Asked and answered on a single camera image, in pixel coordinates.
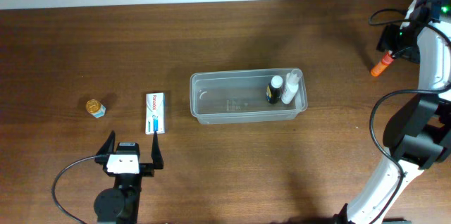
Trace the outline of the white squeeze bottle clear cap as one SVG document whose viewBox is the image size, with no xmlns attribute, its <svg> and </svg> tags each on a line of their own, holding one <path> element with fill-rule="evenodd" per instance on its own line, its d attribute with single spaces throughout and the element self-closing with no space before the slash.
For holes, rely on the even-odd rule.
<svg viewBox="0 0 451 224">
<path fill-rule="evenodd" d="M 280 96 L 280 100 L 288 105 L 295 97 L 297 91 L 299 90 L 299 81 L 302 77 L 302 71 L 300 69 L 293 69 L 285 77 L 285 85 L 283 87 L 283 92 Z"/>
</svg>

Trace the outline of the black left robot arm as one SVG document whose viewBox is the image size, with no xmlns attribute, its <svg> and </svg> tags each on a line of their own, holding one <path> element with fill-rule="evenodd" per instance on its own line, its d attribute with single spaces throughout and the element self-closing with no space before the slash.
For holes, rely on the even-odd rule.
<svg viewBox="0 0 451 224">
<path fill-rule="evenodd" d="M 142 179 L 153 177 L 154 171 L 162 170 L 164 166 L 158 133 L 153 134 L 151 163 L 140 162 L 138 143 L 116 144 L 115 139 L 115 132 L 111 132 L 94 158 L 94 162 L 114 178 L 113 187 L 100 192 L 94 200 L 94 212 L 98 223 L 136 223 Z"/>
</svg>

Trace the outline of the orange tablet tube white cap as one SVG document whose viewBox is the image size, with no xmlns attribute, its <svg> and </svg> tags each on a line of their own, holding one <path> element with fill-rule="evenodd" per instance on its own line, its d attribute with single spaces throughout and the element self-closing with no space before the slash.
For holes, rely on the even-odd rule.
<svg viewBox="0 0 451 224">
<path fill-rule="evenodd" d="M 386 51 L 381 60 L 371 69 L 370 74 L 378 77 L 393 61 L 392 51 Z"/>
</svg>

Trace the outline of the dark syrup bottle white cap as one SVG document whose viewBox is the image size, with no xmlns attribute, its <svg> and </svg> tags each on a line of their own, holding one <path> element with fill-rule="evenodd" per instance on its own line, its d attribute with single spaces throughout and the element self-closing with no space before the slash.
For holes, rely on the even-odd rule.
<svg viewBox="0 0 451 224">
<path fill-rule="evenodd" d="M 275 104 L 278 102 L 282 85 L 283 79 L 281 76 L 276 75 L 271 78 L 266 88 L 266 100 L 268 103 Z"/>
</svg>

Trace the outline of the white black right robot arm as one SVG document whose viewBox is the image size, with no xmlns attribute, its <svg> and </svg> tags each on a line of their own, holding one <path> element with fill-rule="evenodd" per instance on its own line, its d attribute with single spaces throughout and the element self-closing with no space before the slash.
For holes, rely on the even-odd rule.
<svg viewBox="0 0 451 224">
<path fill-rule="evenodd" d="M 365 188 L 332 223 L 384 223 L 407 185 L 450 156 L 450 0 L 413 0 L 400 14 L 381 24 L 376 48 L 384 56 L 371 74 L 403 58 L 420 65 L 419 85 L 388 121 L 383 140 L 373 141 L 383 158 Z"/>
</svg>

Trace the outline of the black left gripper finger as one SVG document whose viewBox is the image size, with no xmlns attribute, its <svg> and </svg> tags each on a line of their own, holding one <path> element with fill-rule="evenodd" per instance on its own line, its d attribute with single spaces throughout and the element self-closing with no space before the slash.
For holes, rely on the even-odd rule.
<svg viewBox="0 0 451 224">
<path fill-rule="evenodd" d="M 114 144 L 116 139 L 116 133 L 114 130 L 110 132 L 110 135 L 108 136 L 107 140 L 103 143 L 103 145 L 100 147 L 98 152 L 96 153 L 97 156 L 106 156 L 113 153 L 114 150 Z"/>
<path fill-rule="evenodd" d="M 159 147 L 157 131 L 154 131 L 153 134 L 151 158 L 153 161 L 154 170 L 163 170 L 164 161 Z"/>
</svg>

